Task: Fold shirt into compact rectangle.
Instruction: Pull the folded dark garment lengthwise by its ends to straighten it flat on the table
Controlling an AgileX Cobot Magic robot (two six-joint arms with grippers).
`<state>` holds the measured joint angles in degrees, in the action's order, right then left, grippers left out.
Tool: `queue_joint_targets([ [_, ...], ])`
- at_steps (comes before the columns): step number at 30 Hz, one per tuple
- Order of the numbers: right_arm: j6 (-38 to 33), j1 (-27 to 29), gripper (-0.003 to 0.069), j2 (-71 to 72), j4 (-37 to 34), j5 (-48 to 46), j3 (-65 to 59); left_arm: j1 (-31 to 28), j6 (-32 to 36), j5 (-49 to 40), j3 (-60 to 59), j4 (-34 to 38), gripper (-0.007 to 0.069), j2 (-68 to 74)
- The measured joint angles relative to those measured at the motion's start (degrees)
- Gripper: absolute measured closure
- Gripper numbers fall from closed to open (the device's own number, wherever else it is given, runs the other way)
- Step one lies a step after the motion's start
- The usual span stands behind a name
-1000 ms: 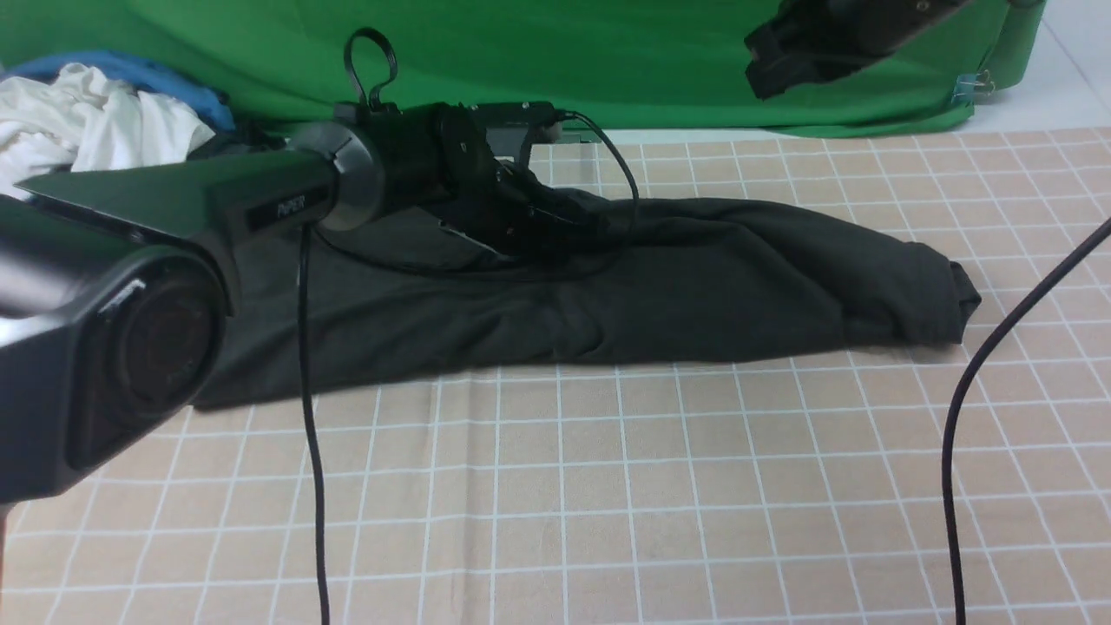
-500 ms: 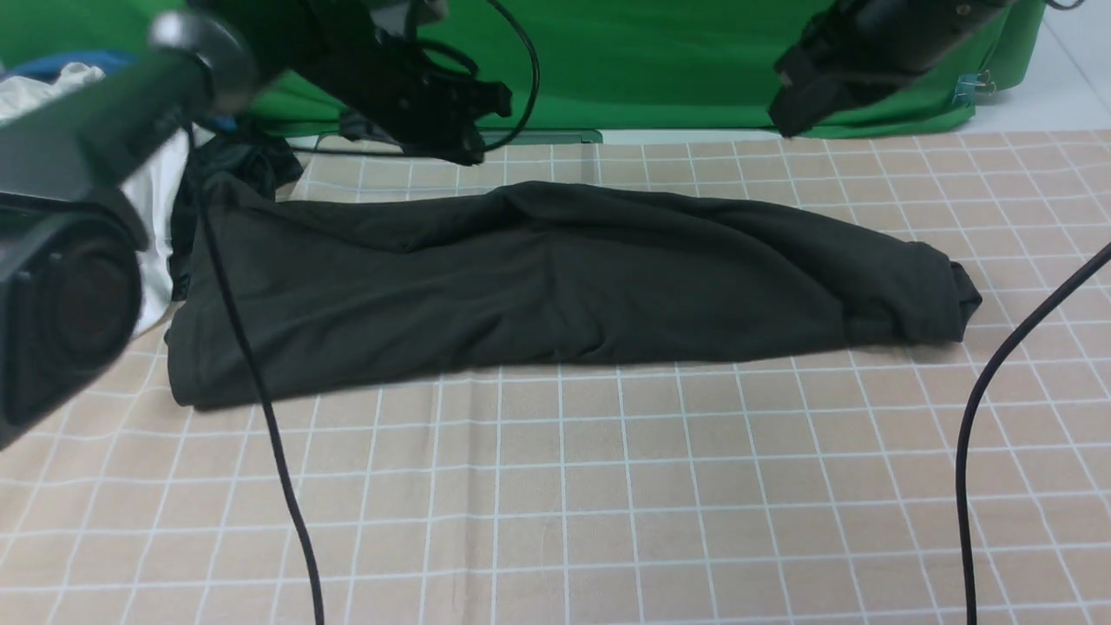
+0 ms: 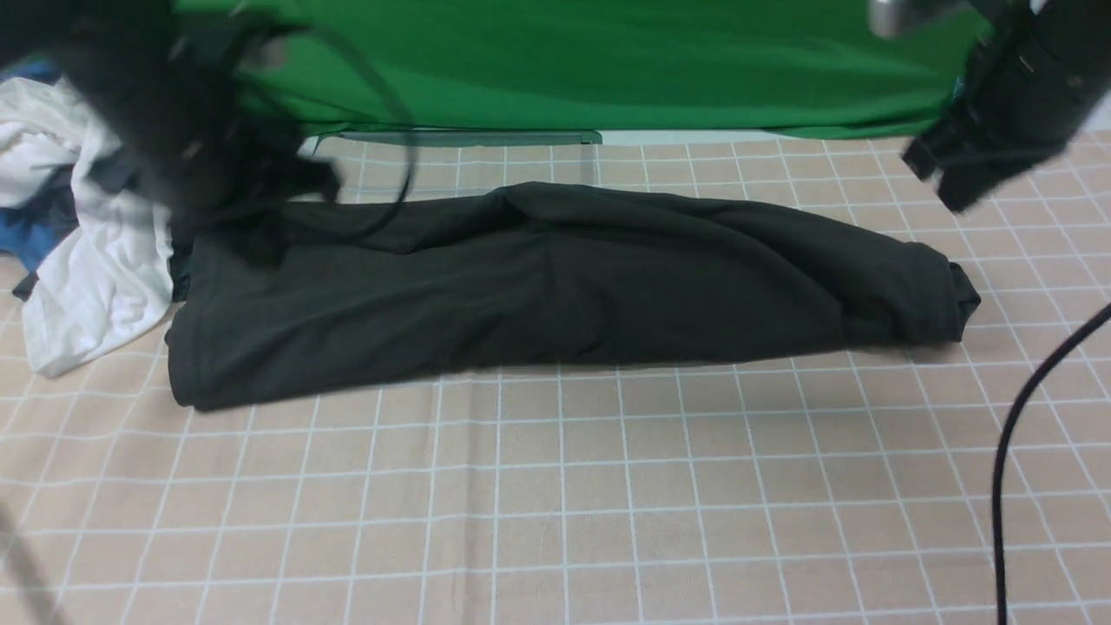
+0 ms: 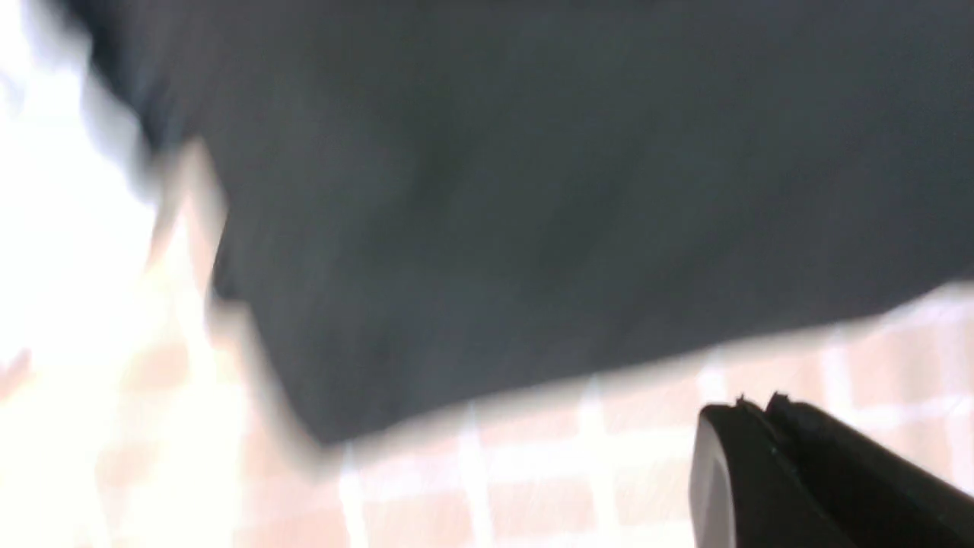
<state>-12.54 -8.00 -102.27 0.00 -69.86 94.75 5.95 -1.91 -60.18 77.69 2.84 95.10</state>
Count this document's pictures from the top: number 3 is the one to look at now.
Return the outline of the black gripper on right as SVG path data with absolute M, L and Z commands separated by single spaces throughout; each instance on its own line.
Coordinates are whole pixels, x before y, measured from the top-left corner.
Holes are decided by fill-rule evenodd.
M 950 213 L 963 214 L 1013 178 L 1062 154 L 1068 138 L 989 127 L 969 112 L 945 112 L 902 151 L 918 181 L 931 182 Z

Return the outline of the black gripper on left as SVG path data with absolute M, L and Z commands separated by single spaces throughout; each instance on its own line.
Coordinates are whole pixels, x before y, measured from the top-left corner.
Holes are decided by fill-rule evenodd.
M 341 179 L 330 160 L 300 153 L 306 137 L 294 124 L 242 122 L 236 131 L 243 151 L 231 195 L 217 208 L 171 216 L 172 246 L 191 252 L 197 236 L 212 236 L 250 266 L 276 268 L 288 249 L 283 206 L 303 195 L 336 202 Z

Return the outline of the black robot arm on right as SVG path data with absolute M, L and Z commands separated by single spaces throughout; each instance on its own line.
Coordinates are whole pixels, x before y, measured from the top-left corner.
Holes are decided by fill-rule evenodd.
M 939 119 L 905 147 L 905 167 L 935 181 L 961 214 L 985 195 L 1062 155 L 1108 93 L 1107 1 L 1007 1 L 967 59 Z

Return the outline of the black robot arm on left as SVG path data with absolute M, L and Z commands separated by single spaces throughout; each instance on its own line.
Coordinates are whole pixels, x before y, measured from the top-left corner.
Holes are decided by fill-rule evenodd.
M 338 199 L 336 167 L 301 155 L 303 134 L 282 107 L 270 120 L 247 111 L 256 89 L 237 74 L 302 26 L 270 10 L 182 17 L 171 1 L 4 1 L 1 27 L 3 65 L 56 64 L 187 244 L 212 231 L 273 266 L 286 253 L 286 203 Z

